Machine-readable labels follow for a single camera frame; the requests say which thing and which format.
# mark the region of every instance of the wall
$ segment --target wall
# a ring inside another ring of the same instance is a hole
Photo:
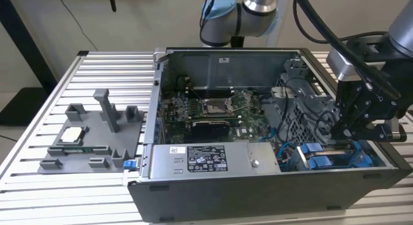
[[[204,0],[62,0],[100,51],[200,46]],[[12,0],[50,68],[62,75],[80,50],[93,50],[58,0]],[[254,38],[262,46],[266,39]]]
[[[309,0],[311,6],[338,37],[357,33],[389,30],[395,16],[409,0]],[[302,27],[311,37],[322,39],[298,6]],[[330,45],[310,42],[299,33],[291,16],[291,0],[278,36],[278,47],[307,47],[329,51]]]
[[[0,92],[22,87],[40,87],[40,83],[0,23]]]
[[[310,0],[339,36],[386,30],[406,1]],[[12,2],[50,69],[61,76],[78,50],[93,50],[93,47],[58,0]],[[109,0],[64,2],[100,51],[150,51],[165,46],[200,46],[198,19],[204,0],[116,0],[116,13],[110,10]],[[290,4],[277,46],[329,50],[329,45],[315,45],[299,34]],[[303,27],[314,37],[319,37],[299,14]],[[246,38],[245,46],[266,46],[266,37]]]

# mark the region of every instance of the slotted aluminum surface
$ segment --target slotted aluminum surface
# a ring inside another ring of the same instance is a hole
[[[326,54],[314,52],[318,61],[331,73],[325,62]],[[109,98],[117,109],[124,109],[126,105],[137,105],[146,111],[153,77],[152,64],[150,52],[90,52],[86,57],[76,58],[0,166],[0,224],[146,224],[141,221],[128,190],[121,185],[121,173],[46,176],[36,172],[38,161],[46,153],[46,146],[52,144],[65,121],[66,105],[81,102],[86,110],[100,109],[92,98],[93,89],[109,88]],[[413,133],[411,116],[407,115],[401,122],[407,133]],[[393,145],[413,164],[411,139],[413,135],[406,143]],[[393,188],[369,193],[345,211],[193,222],[197,225],[278,223],[413,224],[413,175]]]

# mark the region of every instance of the power supply label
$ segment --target power supply label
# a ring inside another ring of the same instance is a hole
[[[190,173],[227,171],[223,145],[189,146],[188,171]]]

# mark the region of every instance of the open computer chassis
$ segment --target open computer chassis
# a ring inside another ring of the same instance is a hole
[[[346,209],[411,168],[389,143],[331,140],[337,83],[306,49],[154,54],[138,177],[145,222]]]

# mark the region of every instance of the motherboard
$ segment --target motherboard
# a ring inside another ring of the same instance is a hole
[[[270,126],[251,89],[193,90],[162,99],[165,143],[259,142]]]

